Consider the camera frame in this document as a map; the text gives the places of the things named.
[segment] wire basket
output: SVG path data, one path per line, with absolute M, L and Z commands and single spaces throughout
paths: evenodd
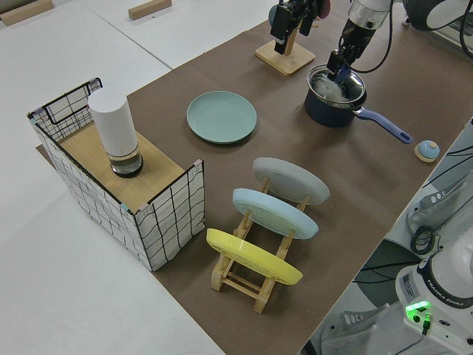
M 148 270 L 156 271 L 205 228 L 204 164 L 198 160 L 132 212 L 61 146 L 92 123 L 87 101 L 101 87 L 101 80 L 94 78 L 29 113 L 28 118 L 79 206 Z

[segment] light blue plate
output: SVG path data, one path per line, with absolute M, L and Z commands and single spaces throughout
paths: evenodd
M 212 91 L 195 98 L 187 109 L 187 123 L 202 139 L 220 144 L 237 142 L 256 126 L 256 110 L 233 92 Z
M 242 214 L 250 212 L 249 218 L 259 225 L 281 235 L 295 231 L 294 239 L 309 239 L 319 231 L 304 212 L 273 196 L 250 189 L 235 189 L 233 202 Z

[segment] cylinder base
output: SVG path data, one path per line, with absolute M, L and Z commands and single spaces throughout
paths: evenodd
M 109 155 L 109 160 L 112 171 L 121 178 L 133 178 L 143 168 L 143 157 L 138 148 L 123 157 Z

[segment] brown table mat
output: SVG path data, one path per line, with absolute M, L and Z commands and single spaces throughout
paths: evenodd
M 230 233 L 237 227 L 242 216 L 232 205 L 232 191 L 259 188 L 251 170 L 257 157 L 302 166 L 331 191 L 326 203 L 307 209 L 320 232 L 312 240 L 295 240 L 287 255 L 304 277 L 295 286 L 276 284 L 263 314 L 252 310 L 250 297 L 226 285 L 220 293 L 211 289 L 218 254 L 204 232 L 154 273 L 227 354 L 296 354 L 433 169 L 415 157 L 414 144 L 403 145 L 372 122 L 355 119 L 331 129 L 305 112 L 307 73 L 337 45 L 348 6 L 333 4 L 319 29 L 307 38 L 298 35 L 316 61 L 292 77 L 254 55 L 272 39 L 263 23 L 129 96 L 137 130 L 171 159 L 181 166 L 204 159 L 207 227 Z M 386 27 L 387 21 L 356 67 L 378 63 Z M 473 62 L 452 44 L 398 21 L 387 61 L 362 75 L 364 106 L 387 116 L 416 143 L 431 139 L 445 152 L 473 115 L 472 69 Z M 258 123 L 248 139 L 220 146 L 188 127 L 188 105 L 214 90 L 238 93 L 254 105 Z M 248 240 L 273 251 L 280 242 L 258 226 Z

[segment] saucepan handle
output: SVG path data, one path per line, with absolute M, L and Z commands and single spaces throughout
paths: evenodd
M 383 127 L 386 131 L 394 135 L 398 140 L 400 140 L 402 143 L 405 144 L 411 144 L 414 139 L 408 135 L 405 131 L 403 131 L 401 128 L 396 126 L 393 122 L 385 118 L 383 115 L 380 115 L 377 112 L 374 111 L 369 111 L 368 109 L 365 108 L 360 108 L 357 109 L 356 111 L 353 111 L 356 117 L 360 118 L 361 120 L 369 120 L 369 121 L 374 121 L 377 124 L 379 124 L 381 127 Z

